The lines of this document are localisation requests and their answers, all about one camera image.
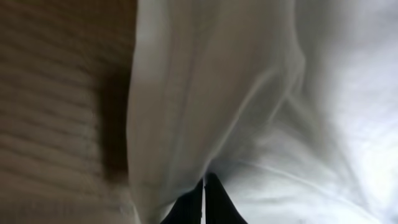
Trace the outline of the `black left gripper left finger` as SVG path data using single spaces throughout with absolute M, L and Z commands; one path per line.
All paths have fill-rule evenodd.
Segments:
M 203 180 L 179 197 L 160 224 L 200 224 L 202 218 Z

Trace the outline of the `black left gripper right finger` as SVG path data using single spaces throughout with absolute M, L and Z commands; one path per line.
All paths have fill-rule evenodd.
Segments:
M 206 224 L 247 224 L 214 173 L 206 176 L 205 213 Z

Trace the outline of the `white t-shirt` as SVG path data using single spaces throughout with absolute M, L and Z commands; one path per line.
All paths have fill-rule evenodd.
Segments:
M 397 222 L 397 2 L 137 4 L 136 223 L 215 173 L 248 223 Z

